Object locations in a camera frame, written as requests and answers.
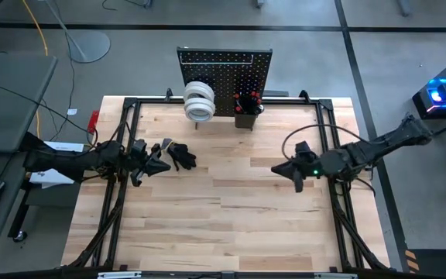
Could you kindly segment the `orange red block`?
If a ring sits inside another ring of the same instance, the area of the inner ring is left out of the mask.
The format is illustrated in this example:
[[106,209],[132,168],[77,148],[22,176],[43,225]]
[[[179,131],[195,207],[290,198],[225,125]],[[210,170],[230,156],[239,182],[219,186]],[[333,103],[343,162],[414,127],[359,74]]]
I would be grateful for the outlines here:
[[94,110],[91,113],[91,116],[89,118],[89,122],[87,124],[87,131],[90,134],[94,134],[94,131],[96,130],[96,125],[98,123],[99,114],[100,114],[100,112],[98,110]]

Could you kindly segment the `black metal table frame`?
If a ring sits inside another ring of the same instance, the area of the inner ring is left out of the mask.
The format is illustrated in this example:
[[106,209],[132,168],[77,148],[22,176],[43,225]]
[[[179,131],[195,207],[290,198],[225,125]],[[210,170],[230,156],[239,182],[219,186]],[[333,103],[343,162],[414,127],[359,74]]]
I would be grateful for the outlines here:
[[341,264],[328,183],[308,179],[296,193],[271,167],[308,142],[315,153],[355,140],[350,98],[266,104],[253,130],[230,117],[195,123],[181,98],[143,97],[136,135],[148,144],[185,143],[193,170],[176,169],[126,188],[117,236],[101,259],[152,271],[326,271]]

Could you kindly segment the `thin stand pole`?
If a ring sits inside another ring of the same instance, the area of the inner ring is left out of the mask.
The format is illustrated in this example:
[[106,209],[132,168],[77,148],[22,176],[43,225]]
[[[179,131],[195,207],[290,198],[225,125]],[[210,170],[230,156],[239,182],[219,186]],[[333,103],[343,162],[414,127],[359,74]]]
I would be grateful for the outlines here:
[[56,18],[61,29],[64,31],[65,38],[67,40],[68,49],[69,49],[70,59],[75,62],[78,62],[78,63],[85,63],[86,56],[85,56],[84,52],[82,51],[81,47],[77,44],[76,40],[70,34],[70,32],[69,32],[68,28],[65,26],[63,20],[61,19],[60,13],[57,11],[57,5],[55,4],[55,1],[54,0],[44,0],[44,1],[47,4],[47,6],[49,7],[53,16]]

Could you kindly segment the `black peg board bin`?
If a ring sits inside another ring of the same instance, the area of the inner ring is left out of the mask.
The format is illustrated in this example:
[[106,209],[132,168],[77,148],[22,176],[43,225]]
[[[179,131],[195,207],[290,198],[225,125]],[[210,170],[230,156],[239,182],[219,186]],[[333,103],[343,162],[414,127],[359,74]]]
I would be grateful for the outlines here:
[[241,95],[239,102],[235,101],[235,107],[242,108],[242,114],[234,114],[235,127],[238,129],[253,130],[253,126],[258,116],[264,112],[264,106],[260,108],[257,105],[256,99],[251,99],[251,92],[239,92]]

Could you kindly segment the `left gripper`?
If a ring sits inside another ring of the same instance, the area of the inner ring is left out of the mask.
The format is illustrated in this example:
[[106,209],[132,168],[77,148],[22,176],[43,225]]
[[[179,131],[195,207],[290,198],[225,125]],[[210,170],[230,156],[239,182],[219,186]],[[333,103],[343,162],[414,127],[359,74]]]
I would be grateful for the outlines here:
[[144,174],[151,177],[171,169],[169,164],[160,159],[161,148],[158,143],[151,147],[150,153],[146,151],[146,148],[145,140],[139,139],[134,141],[130,150],[130,178],[134,187],[141,185]]

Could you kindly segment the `black desk leg with caster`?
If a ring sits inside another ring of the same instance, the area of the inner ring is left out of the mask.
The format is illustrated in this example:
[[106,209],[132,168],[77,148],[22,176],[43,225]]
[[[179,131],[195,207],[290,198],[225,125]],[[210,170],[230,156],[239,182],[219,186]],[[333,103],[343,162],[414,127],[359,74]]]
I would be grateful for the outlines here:
[[17,208],[12,225],[9,229],[8,238],[11,238],[14,243],[21,243],[27,238],[27,232],[22,230],[22,225],[25,221],[26,214],[29,210],[29,205],[26,203],[33,184],[29,180],[25,180],[21,189],[24,191],[19,207]]

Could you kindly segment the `silver bracket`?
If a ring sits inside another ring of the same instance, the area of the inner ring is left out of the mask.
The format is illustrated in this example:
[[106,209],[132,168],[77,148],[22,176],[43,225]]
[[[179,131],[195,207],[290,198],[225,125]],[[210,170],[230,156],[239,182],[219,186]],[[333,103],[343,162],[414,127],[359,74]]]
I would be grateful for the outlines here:
[[97,279],[139,279],[141,271],[110,271],[98,273]]
[[359,279],[357,274],[318,272],[314,273],[314,279]]

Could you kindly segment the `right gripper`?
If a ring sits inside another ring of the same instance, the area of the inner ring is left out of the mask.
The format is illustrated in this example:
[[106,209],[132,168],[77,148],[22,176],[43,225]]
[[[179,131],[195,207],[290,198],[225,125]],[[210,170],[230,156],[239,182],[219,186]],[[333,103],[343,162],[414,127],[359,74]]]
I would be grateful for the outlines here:
[[307,177],[319,178],[323,171],[319,156],[310,149],[306,141],[297,143],[295,152],[292,160],[271,167],[271,171],[287,179],[293,179],[295,192],[301,193],[304,189],[304,180]]

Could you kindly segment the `round grey stand base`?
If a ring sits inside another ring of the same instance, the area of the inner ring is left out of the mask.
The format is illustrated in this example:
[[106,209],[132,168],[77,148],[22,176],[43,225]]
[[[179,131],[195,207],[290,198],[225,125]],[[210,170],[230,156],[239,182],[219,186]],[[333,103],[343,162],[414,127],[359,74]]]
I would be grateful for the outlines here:
[[82,64],[100,60],[111,48],[109,37],[97,30],[74,30],[68,39],[71,59]]

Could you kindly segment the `black perforated peg board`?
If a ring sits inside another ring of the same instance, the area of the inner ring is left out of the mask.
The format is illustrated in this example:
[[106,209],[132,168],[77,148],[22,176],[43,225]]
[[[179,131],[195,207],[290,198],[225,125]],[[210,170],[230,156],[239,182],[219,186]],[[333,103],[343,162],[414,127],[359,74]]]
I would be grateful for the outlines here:
[[271,49],[225,50],[178,47],[178,60],[180,54],[183,55],[184,61],[189,62],[241,62],[249,61],[250,56],[254,55],[254,62],[250,65],[182,65],[179,62],[184,84],[201,81],[213,89],[216,116],[232,117],[235,114],[236,93],[258,91],[263,97],[273,55]]

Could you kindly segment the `white paper sheet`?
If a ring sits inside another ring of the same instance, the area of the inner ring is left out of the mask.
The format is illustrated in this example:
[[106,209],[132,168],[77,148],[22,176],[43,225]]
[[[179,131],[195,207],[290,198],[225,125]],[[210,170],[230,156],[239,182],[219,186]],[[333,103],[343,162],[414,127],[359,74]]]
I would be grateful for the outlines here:
[[[45,144],[59,151],[75,151],[82,152],[84,150],[83,143],[63,143],[45,141]],[[50,188],[60,184],[73,184],[74,181],[60,174],[54,169],[31,173],[29,181],[33,184],[40,184],[42,189]]]

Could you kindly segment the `grey desk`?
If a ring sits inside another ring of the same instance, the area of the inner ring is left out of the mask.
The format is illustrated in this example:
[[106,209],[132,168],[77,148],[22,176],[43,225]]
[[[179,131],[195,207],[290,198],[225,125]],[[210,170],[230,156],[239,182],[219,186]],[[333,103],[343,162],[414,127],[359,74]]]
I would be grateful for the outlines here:
[[25,177],[17,153],[57,66],[54,56],[0,54],[0,235]]

